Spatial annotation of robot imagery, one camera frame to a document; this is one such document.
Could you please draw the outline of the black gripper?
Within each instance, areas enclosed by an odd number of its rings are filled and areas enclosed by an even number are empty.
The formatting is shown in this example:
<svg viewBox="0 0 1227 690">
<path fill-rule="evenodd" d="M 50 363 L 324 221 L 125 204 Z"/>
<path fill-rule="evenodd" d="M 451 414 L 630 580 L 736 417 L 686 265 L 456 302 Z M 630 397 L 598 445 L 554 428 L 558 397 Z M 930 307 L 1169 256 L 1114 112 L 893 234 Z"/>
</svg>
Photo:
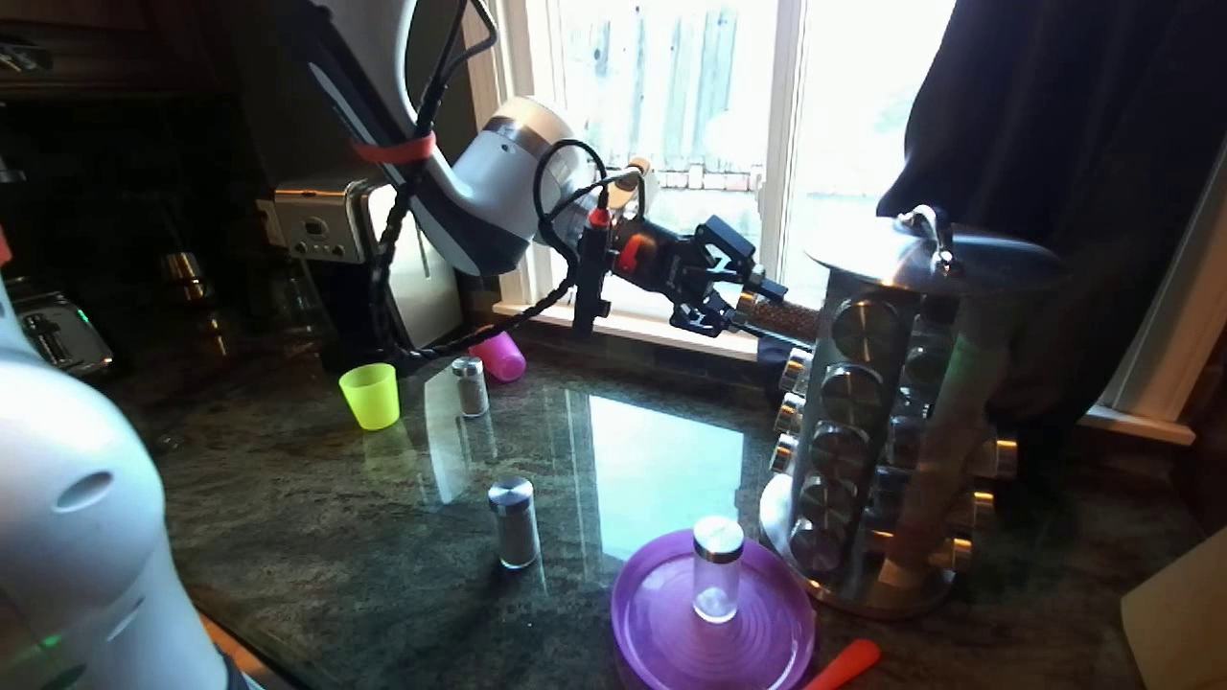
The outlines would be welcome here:
<svg viewBox="0 0 1227 690">
<path fill-rule="evenodd" d="M 784 288 L 755 265 L 755 247 L 717 216 L 689 234 L 673 234 L 645 216 L 618 221 L 608 212 L 594 212 L 576 259 L 567 265 L 567 279 L 576 282 L 576 334 L 590 334 L 594 322 L 608 313 L 608 302 L 603 300 L 607 277 L 664 296 L 669 302 L 669 326 L 704 337 L 741 326 L 719 282 L 741 282 L 767 302 L 784 296 Z"/>
</svg>

